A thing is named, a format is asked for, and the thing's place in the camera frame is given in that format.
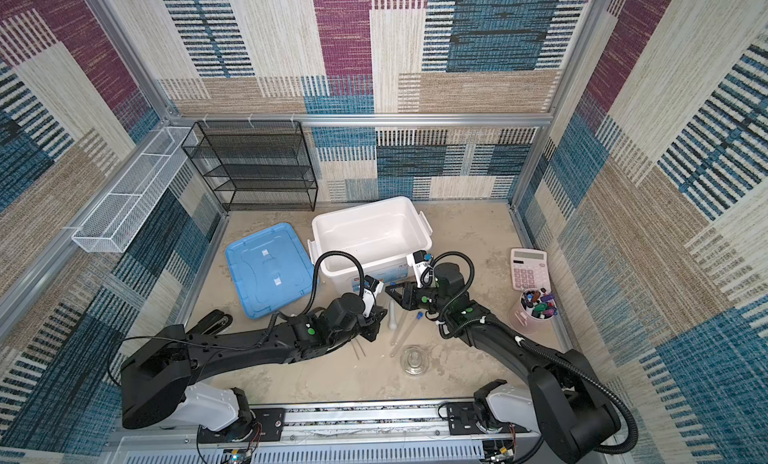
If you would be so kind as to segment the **white ceramic pestle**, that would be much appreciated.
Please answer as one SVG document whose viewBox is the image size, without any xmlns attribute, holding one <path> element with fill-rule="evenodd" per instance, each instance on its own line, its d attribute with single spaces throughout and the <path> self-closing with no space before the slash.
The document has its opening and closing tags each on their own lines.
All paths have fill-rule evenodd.
<svg viewBox="0 0 768 464">
<path fill-rule="evenodd" d="M 388 327 L 392 331 L 395 331 L 398 328 L 397 316 L 396 316 L 396 303 L 394 300 L 390 300 L 388 305 Z"/>
</svg>

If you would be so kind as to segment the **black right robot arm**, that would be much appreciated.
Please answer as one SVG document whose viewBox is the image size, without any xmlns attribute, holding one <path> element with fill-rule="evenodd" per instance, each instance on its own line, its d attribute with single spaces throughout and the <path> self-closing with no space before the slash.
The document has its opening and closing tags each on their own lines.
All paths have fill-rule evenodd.
<svg viewBox="0 0 768 464">
<path fill-rule="evenodd" d="M 441 338 L 457 338 L 479 349 L 525 380 L 532 423 L 528 429 L 565 463 L 596 452 L 620 455 L 639 440 L 629 407 L 595 375 L 589 361 L 571 349 L 565 353 L 541 345 L 499 320 L 469 295 L 475 275 L 463 275 L 448 251 L 432 256 L 418 250 L 406 258 L 414 278 L 387 287 L 403 309 L 423 310 Z"/>
</svg>

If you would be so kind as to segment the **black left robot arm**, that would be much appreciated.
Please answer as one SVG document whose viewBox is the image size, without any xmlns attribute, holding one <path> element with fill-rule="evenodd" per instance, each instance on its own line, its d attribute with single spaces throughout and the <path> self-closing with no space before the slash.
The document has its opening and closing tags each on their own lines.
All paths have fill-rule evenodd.
<svg viewBox="0 0 768 464">
<path fill-rule="evenodd" d="M 307 305 L 289 317 L 273 313 L 264 329 L 217 334 L 203 325 L 186 330 L 174 324 L 142 337 L 142 346 L 120 367 L 123 427 L 142 429 L 167 419 L 211 431 L 248 425 L 251 415 L 243 392 L 213 388 L 206 379 L 319 358 L 358 336 L 374 341 L 387 314 L 376 303 L 384 285 L 364 273 L 358 277 L 357 291 L 342 294 L 325 308 Z"/>
</svg>

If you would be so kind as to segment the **metal tweezers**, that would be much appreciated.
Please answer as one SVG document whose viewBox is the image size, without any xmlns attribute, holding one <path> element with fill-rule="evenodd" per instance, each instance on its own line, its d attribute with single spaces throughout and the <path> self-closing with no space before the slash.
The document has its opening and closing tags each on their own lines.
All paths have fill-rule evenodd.
<svg viewBox="0 0 768 464">
<path fill-rule="evenodd" d="M 362 346 L 362 344 L 361 344 L 360 340 L 359 340 L 357 337 L 355 337 L 355 338 L 353 339 L 353 344 L 354 344 L 354 348 L 355 348 L 355 353 L 356 353 L 356 355 L 357 355 L 358 357 L 362 357 L 362 358 L 365 358 L 365 357 L 367 356 L 367 354 L 366 354 L 366 352 L 365 352 L 365 350 L 364 350 L 364 348 L 363 348 L 363 346 Z"/>
</svg>

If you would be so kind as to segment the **glass flask with stopper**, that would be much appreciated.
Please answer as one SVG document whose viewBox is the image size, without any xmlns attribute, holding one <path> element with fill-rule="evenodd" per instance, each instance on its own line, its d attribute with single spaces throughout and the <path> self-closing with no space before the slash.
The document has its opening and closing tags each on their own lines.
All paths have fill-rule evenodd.
<svg viewBox="0 0 768 464">
<path fill-rule="evenodd" d="M 429 369 L 430 360 L 426 350 L 418 345 L 405 347 L 400 355 L 402 370 L 410 376 L 420 376 Z"/>
</svg>

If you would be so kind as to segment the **white plastic storage bin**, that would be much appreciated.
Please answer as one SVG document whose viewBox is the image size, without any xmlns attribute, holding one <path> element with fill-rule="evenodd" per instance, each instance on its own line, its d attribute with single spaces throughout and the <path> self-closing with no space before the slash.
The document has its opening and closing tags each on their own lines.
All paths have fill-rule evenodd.
<svg viewBox="0 0 768 464">
<path fill-rule="evenodd" d="M 391 284 L 413 275 L 407 258 L 430 250 L 433 229 L 409 198 L 398 196 L 318 215 L 312 232 L 307 245 L 313 262 L 325 252 L 344 251 L 365 274 Z"/>
</svg>

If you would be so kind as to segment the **blue plastic bin lid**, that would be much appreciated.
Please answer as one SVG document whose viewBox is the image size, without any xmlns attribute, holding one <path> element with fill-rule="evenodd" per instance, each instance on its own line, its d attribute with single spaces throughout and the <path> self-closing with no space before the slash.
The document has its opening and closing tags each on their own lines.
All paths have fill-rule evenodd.
<svg viewBox="0 0 768 464">
<path fill-rule="evenodd" d="M 288 223 L 229 244 L 225 255 L 243 311 L 252 320 L 311 292 L 314 266 Z"/>
</svg>

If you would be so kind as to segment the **pink calculator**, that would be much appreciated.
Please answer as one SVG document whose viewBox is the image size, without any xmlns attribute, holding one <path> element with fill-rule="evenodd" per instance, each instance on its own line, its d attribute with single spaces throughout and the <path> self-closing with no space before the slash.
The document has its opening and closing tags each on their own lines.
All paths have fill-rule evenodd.
<svg viewBox="0 0 768 464">
<path fill-rule="evenodd" d="M 547 253 L 538 249 L 512 248 L 511 279 L 515 290 L 551 289 Z"/>
</svg>

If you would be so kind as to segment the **pink cup of markers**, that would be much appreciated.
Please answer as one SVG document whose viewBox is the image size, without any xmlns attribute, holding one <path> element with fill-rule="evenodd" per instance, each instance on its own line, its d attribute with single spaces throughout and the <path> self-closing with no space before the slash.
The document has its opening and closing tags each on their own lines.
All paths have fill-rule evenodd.
<svg viewBox="0 0 768 464">
<path fill-rule="evenodd" d="M 555 294 L 546 288 L 526 289 L 513 305 L 513 327 L 523 334 L 531 334 L 550 327 L 559 315 Z"/>
</svg>

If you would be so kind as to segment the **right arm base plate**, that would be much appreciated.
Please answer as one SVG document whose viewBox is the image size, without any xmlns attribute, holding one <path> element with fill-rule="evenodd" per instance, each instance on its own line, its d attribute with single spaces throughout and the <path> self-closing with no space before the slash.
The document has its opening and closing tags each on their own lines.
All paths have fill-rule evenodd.
<svg viewBox="0 0 768 464">
<path fill-rule="evenodd" d="M 446 401 L 438 405 L 438 416 L 448 423 L 451 435 L 528 433 L 523 426 L 499 421 L 475 401 Z"/>
</svg>

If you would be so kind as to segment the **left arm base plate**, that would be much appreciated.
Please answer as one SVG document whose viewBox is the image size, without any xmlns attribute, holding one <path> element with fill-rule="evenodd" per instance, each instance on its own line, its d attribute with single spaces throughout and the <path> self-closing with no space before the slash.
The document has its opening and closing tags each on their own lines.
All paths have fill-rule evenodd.
<svg viewBox="0 0 768 464">
<path fill-rule="evenodd" d="M 252 408 L 250 416 L 238 419 L 220 431 L 202 428 L 197 432 L 197 442 L 199 444 L 277 442 L 282 436 L 285 415 L 285 408 Z"/>
</svg>

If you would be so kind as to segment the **white mesh wall basket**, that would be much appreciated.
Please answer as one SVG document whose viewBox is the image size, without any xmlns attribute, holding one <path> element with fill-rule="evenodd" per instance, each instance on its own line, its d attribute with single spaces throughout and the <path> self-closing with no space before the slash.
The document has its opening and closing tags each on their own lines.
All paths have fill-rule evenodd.
<svg viewBox="0 0 768 464">
<path fill-rule="evenodd" d="M 88 253 L 123 253 L 146 224 L 186 160 L 188 127 L 161 130 L 129 164 L 74 231 L 72 241 Z"/>
</svg>

